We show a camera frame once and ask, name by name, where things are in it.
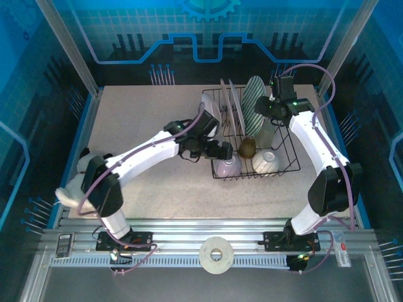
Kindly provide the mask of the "white plush cat toy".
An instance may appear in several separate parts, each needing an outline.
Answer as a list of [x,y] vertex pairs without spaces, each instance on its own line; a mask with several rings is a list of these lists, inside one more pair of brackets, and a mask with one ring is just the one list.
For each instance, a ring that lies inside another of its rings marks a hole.
[[59,203],[77,209],[79,203],[84,197],[84,193],[81,191],[81,185],[84,180],[86,169],[89,161],[95,156],[96,154],[90,152],[87,147],[81,151],[76,165],[76,175],[64,187],[59,187],[55,190],[55,195]]

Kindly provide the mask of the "white tag with red mark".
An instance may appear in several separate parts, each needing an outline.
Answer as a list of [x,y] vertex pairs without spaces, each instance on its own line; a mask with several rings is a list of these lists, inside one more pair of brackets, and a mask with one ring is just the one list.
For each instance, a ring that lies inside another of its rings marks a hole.
[[341,268],[351,268],[351,261],[348,255],[346,241],[343,232],[332,232],[333,235],[333,249],[336,256],[338,266]]

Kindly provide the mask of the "amber glass cup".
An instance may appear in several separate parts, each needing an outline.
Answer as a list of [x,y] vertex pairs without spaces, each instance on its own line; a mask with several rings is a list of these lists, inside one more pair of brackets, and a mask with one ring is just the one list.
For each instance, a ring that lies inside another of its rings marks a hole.
[[256,154],[256,142],[251,137],[242,140],[238,148],[238,156],[243,159],[251,159]]

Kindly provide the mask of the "frosted plastic tumbler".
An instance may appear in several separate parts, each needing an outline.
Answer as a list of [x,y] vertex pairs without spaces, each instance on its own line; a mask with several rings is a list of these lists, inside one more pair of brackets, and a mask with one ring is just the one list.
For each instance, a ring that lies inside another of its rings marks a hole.
[[265,120],[260,131],[256,135],[256,143],[260,149],[272,148],[275,133],[278,127],[270,120]]

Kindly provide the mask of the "small black display module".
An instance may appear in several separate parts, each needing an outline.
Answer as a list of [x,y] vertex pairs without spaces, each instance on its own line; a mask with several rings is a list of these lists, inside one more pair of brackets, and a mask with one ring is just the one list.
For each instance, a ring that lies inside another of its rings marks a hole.
[[57,247],[55,251],[56,258],[62,259],[70,257],[73,241],[73,233],[60,234],[57,240]]

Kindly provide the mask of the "aluminium rail beam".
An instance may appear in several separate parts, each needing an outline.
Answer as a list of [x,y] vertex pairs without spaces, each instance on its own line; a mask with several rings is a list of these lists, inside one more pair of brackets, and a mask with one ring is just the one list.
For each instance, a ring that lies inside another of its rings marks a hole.
[[[237,255],[263,254],[264,247],[258,245],[264,232],[281,232],[286,219],[131,219],[129,224],[134,231],[152,232],[152,240],[157,244],[157,253],[197,254],[202,243],[210,237],[226,239]],[[72,252],[75,254],[93,254],[96,249],[98,233],[103,231],[95,219],[60,220],[56,229],[48,229],[38,241],[37,252],[53,253],[56,250],[57,238],[60,234],[73,233]],[[330,244],[327,232],[344,235],[349,255],[365,255],[378,252],[379,246],[372,229],[357,228],[349,232],[331,220],[318,229],[321,255],[324,255]]]

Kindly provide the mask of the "plate with colourful squiggle rim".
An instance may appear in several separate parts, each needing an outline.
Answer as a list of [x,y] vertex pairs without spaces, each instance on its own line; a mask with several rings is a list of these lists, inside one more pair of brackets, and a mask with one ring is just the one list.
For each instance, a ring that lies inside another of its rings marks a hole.
[[212,99],[208,93],[203,93],[201,101],[204,103],[204,109],[208,111],[218,122],[222,124],[222,116],[218,104]]

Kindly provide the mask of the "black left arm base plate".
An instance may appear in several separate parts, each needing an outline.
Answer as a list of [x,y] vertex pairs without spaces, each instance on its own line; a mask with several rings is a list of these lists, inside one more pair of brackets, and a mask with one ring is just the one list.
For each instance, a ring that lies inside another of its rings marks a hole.
[[[134,245],[146,245],[151,244],[153,238],[152,232],[134,232],[131,231],[128,235],[124,236],[120,240],[125,243]],[[98,252],[111,252],[113,249],[117,249],[120,252],[149,252],[151,247],[128,247],[127,245],[120,245],[114,241],[106,232],[99,232],[96,251]]]

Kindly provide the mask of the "lavender ceramic bowl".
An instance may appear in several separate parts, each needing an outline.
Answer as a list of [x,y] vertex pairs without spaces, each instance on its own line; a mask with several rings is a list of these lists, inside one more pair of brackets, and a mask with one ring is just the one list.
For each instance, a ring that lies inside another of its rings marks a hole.
[[232,177],[241,173],[242,164],[237,155],[233,155],[229,160],[216,160],[215,173],[218,177]]

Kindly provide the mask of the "white tape roll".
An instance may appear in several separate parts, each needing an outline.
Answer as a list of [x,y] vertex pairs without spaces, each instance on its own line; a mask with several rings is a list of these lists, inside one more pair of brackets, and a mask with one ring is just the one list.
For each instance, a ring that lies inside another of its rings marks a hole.
[[[212,252],[218,250],[220,260],[212,258]],[[223,274],[228,271],[234,262],[234,249],[231,244],[222,237],[210,237],[200,247],[200,265],[211,274]]]

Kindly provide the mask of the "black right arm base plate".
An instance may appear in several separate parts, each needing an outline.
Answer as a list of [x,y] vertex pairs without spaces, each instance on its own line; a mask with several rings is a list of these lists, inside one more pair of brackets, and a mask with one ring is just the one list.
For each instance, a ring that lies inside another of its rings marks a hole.
[[258,242],[266,252],[310,252],[320,251],[321,245],[316,233],[293,237],[289,243],[282,232],[264,232],[262,241]]

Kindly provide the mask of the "aluminium frame post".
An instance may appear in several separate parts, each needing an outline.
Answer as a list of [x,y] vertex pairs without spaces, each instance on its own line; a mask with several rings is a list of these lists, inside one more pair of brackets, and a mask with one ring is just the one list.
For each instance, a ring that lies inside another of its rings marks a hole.
[[335,79],[335,76],[339,72],[348,54],[357,42],[359,35],[363,31],[378,2],[379,0],[362,0],[360,7],[327,67],[327,71],[333,76],[333,79]]
[[99,87],[54,3],[52,0],[35,0],[35,2],[88,90],[88,93],[93,98],[96,98],[99,94]]

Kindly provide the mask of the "white plate with grey rings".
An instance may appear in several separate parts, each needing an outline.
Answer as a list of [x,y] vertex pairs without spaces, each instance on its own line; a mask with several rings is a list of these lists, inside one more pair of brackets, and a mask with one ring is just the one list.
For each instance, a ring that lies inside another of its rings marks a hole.
[[236,88],[235,88],[233,82],[230,79],[229,79],[229,85],[230,85],[230,90],[231,90],[232,97],[234,99],[234,103],[236,106],[239,124],[240,124],[240,128],[241,128],[241,133],[243,136],[245,136],[246,135],[245,122],[244,122],[244,118],[243,118],[243,114],[242,114],[242,109],[241,109],[241,104],[239,101],[238,93],[236,91]]

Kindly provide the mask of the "white ribbed ceramic bowl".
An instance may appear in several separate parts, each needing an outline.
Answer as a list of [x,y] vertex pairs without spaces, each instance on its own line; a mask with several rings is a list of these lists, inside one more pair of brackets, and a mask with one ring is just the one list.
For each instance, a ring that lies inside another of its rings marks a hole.
[[254,171],[258,174],[268,174],[280,170],[279,157],[270,149],[257,152],[252,158],[252,165]]

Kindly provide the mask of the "green striped plate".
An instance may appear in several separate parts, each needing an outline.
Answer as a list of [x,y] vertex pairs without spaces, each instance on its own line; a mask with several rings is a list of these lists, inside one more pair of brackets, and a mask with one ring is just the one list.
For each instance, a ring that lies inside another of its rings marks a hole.
[[254,109],[258,98],[265,95],[266,89],[262,78],[258,75],[252,76],[246,84],[241,99],[246,136],[255,136],[263,125],[264,116],[256,113]]

